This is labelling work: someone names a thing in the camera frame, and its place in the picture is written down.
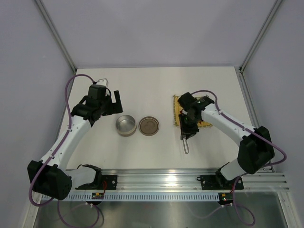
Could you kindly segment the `round metal lunch box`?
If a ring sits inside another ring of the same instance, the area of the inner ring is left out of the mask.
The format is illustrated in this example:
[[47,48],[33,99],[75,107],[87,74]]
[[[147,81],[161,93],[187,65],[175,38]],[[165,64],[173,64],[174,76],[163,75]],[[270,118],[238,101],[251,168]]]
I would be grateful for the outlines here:
[[119,135],[128,137],[136,132],[136,120],[130,115],[120,116],[116,122],[115,127]]

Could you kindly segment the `metal tongs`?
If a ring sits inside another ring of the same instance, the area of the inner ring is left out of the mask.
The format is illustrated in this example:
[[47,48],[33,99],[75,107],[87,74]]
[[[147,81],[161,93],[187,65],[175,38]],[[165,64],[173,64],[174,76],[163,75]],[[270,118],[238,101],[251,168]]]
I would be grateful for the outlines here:
[[182,140],[182,143],[183,143],[183,148],[184,148],[185,154],[189,154],[190,150],[189,150],[189,146],[188,146],[187,139],[184,138],[184,139]]

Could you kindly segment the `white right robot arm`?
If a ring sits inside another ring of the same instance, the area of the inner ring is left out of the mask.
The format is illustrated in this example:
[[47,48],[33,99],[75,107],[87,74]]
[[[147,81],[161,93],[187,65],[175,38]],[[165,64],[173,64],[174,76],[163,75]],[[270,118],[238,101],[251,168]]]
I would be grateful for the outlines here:
[[221,111],[208,96],[197,99],[185,93],[178,103],[182,107],[179,113],[180,139],[186,154],[189,153],[187,140],[199,132],[198,123],[203,121],[217,127],[238,146],[238,154],[233,161],[224,164],[206,179],[200,176],[201,182],[208,182],[212,188],[228,190],[237,186],[238,176],[254,174],[274,158],[270,133],[265,127],[255,128],[241,123]]

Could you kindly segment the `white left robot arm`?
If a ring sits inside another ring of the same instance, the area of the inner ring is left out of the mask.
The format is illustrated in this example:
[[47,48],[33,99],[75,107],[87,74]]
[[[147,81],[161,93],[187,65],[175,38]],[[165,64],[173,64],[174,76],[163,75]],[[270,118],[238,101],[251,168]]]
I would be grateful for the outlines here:
[[[40,206],[33,200],[32,193],[49,196],[51,200],[64,200],[69,192],[76,190],[113,190],[112,179],[102,176],[100,168],[84,165],[84,171],[67,174],[67,164],[81,139],[102,116],[123,112],[119,91],[110,92],[104,86],[92,85],[89,92],[73,108],[68,110],[69,123],[66,130],[53,147],[40,159],[31,161],[27,167],[30,179],[29,200],[34,206]],[[80,174],[87,174],[84,183],[73,186]]]

